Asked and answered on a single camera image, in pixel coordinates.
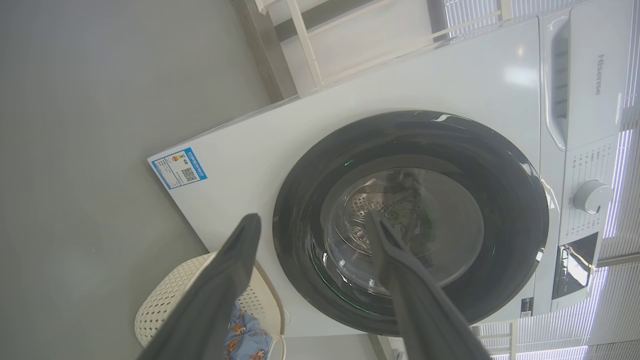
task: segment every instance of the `digital display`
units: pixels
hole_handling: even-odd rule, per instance
[[[558,247],[552,299],[589,286],[598,233]]]

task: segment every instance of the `washing machine door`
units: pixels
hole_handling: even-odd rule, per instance
[[[313,146],[278,195],[273,239],[294,287],[362,331],[398,336],[364,218],[385,214],[469,324],[526,284],[548,231],[540,179],[506,138],[473,120],[398,111]]]

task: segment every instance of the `washing machine top panel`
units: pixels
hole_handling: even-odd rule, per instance
[[[257,260],[288,312],[286,335],[357,333],[311,306],[278,262],[271,217],[284,179],[326,135],[362,118],[401,110],[433,110],[480,122],[506,137],[538,168],[538,34],[534,19],[407,56],[357,79],[204,133],[148,160],[161,177],[154,162],[189,149],[186,156],[206,173],[201,181],[183,186],[164,183],[209,250],[219,249],[245,214],[261,216]]]

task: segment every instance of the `gray floor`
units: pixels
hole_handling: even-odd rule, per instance
[[[0,0],[1,359],[139,354],[205,252],[145,159],[268,104],[243,36],[227,0]]]

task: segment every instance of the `washing machine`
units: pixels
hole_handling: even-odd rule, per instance
[[[589,295],[631,1],[499,24],[212,129],[148,162],[209,250],[258,213],[287,336],[399,335],[376,209],[469,324]]]

